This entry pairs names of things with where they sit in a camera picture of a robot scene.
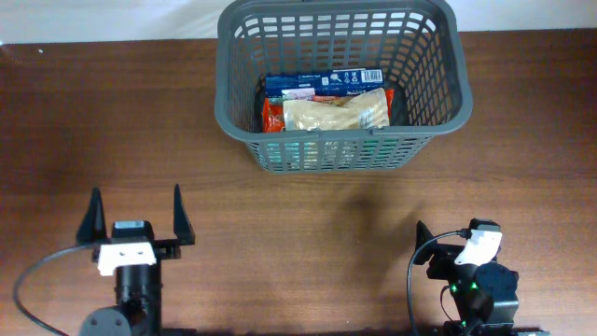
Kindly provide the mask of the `small tin can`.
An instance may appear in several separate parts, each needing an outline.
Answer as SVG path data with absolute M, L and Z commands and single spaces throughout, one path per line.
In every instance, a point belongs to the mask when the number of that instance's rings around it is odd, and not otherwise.
M 354 142 L 325 142 L 320 168 L 324 171 L 349 169 L 356 150 Z

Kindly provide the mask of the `green lid glass jar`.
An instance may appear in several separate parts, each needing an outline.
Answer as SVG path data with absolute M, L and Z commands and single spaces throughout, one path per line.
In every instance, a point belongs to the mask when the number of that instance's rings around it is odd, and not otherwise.
M 388 160 L 396 144 L 396 139 L 367 140 L 361 149 L 360 158 L 367 164 L 381 165 Z

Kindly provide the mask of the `light green packet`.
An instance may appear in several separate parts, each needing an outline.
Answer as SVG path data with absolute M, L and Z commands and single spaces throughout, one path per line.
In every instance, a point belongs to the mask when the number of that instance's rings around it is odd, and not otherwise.
M 270 143 L 266 145 L 266 150 L 274 172 L 300 170 L 301 143 Z

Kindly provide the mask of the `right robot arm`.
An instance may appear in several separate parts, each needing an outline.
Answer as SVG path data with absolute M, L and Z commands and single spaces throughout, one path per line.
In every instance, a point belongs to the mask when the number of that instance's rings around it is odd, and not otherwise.
M 460 230 L 432 234 L 416 224 L 416 245 L 407 269 L 407 305 L 412 335 L 420 333 L 414 317 L 411 294 L 412 268 L 427 265 L 426 276 L 442 280 L 457 309 L 439 328 L 426 335 L 452 336 L 541 336 L 540 328 L 517 328 L 514 317 L 520 308 L 517 289 L 520 276 L 497 261 L 503 233 L 496 222 L 473 218 Z

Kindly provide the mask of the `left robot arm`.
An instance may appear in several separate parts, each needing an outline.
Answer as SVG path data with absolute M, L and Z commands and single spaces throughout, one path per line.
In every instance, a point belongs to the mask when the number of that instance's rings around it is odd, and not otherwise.
M 100 275 L 116 278 L 116 303 L 90 313 L 80 335 L 196 335 L 195 329 L 162 326 L 162 275 L 165 260 L 180 259 L 181 248 L 195 244 L 181 189 L 174 187 L 173 239 L 157 239 L 147 220 L 121 220 L 107 232 L 99 189 L 91 192 L 88 210 L 76 233 L 80 247 L 92 249 Z

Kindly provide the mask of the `grey plastic shopping basket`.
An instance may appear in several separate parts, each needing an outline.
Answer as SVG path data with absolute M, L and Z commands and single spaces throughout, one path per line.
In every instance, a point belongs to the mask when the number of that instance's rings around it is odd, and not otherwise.
M 461 128 L 473 110 L 455 15 L 443 1 L 236 1 L 217 23 L 215 119 L 274 174 L 393 170 L 433 137 Z M 388 126 L 264 133 L 265 78 L 381 69 L 394 91 Z M 396 139 L 381 165 L 360 158 L 367 140 Z M 320 168 L 325 142 L 354 142 L 351 167 Z M 274 172 L 266 145 L 301 143 L 299 171 Z

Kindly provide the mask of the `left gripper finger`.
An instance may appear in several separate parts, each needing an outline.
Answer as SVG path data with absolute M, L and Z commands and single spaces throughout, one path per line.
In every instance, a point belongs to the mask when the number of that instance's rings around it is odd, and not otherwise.
M 174 234 L 180 245 L 195 245 L 195 232 L 185 210 L 180 186 L 174 186 Z
M 98 188 L 93 188 L 87 212 L 76 232 L 76 242 L 84 245 L 102 241 L 106 238 L 102 195 Z

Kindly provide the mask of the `blue pasta box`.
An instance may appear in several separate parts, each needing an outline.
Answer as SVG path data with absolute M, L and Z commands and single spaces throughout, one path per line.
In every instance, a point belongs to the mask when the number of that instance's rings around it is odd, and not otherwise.
M 381 69 L 354 68 L 265 78 L 267 97 L 356 96 L 384 87 Z

